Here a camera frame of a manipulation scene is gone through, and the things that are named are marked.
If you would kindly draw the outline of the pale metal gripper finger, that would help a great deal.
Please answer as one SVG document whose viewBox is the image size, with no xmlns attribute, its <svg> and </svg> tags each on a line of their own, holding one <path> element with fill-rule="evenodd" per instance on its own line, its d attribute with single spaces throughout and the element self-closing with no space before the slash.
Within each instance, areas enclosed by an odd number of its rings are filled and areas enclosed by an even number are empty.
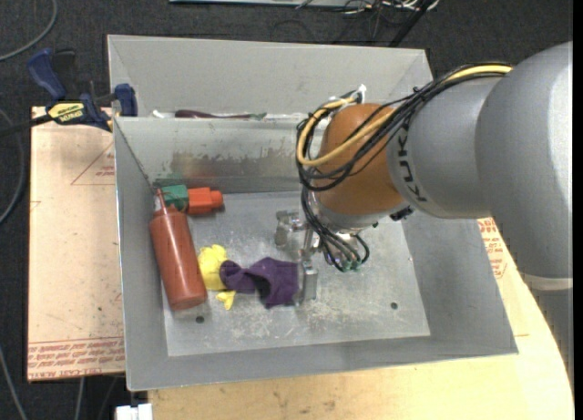
<svg viewBox="0 0 583 420">
<path fill-rule="evenodd" d="M 277 247 L 286 245 L 292 233 L 304 230 L 304 221 L 297 210 L 279 210 L 276 219 L 274 242 Z"/>
<path fill-rule="evenodd" d="M 314 301 L 317 298 L 319 272 L 310 261 L 301 264 L 301 287 L 297 296 L 297 303 Z"/>
</svg>

